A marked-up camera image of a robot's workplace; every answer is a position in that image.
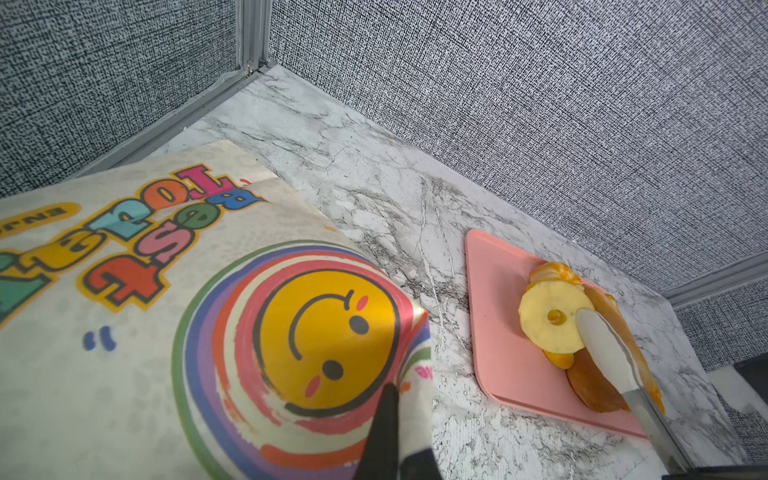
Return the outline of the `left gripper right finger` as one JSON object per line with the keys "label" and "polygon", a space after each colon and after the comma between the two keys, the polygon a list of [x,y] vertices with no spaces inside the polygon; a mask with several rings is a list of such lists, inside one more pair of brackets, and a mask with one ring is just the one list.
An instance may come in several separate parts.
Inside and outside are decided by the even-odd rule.
{"label": "left gripper right finger", "polygon": [[427,448],[405,457],[400,463],[401,480],[442,480],[434,451]]}

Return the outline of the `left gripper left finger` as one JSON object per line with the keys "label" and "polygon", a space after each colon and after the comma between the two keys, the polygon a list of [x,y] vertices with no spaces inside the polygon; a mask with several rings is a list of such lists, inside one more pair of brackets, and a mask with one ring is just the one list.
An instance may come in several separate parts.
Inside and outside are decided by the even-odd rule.
{"label": "left gripper left finger", "polygon": [[354,480],[395,480],[398,476],[399,394],[393,383],[381,391]]}

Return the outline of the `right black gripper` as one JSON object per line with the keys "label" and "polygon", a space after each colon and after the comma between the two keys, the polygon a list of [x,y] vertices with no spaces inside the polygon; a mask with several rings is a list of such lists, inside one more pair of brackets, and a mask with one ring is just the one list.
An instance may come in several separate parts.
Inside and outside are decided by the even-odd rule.
{"label": "right black gripper", "polygon": [[598,370],[621,394],[668,471],[662,480],[768,480],[767,465],[693,469],[681,442],[645,390],[638,364],[619,334],[599,313],[589,309],[577,311],[576,324]]}

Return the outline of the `small yellow striped fake bread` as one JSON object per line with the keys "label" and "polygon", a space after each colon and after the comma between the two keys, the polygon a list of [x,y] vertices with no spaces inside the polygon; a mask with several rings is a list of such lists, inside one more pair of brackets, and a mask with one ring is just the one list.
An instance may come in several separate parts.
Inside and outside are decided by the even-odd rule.
{"label": "small yellow striped fake bread", "polygon": [[593,310],[581,278],[566,264],[550,262],[534,269],[518,307],[525,336],[557,368],[568,370],[585,348],[576,315]]}

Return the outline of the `white printed paper bag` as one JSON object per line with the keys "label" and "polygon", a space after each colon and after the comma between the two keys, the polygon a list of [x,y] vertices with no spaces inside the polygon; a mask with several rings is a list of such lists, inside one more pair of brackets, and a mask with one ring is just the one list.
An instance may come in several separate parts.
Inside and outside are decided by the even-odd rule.
{"label": "white printed paper bag", "polygon": [[5,479],[353,479],[432,447],[427,311],[230,141],[1,202]]}

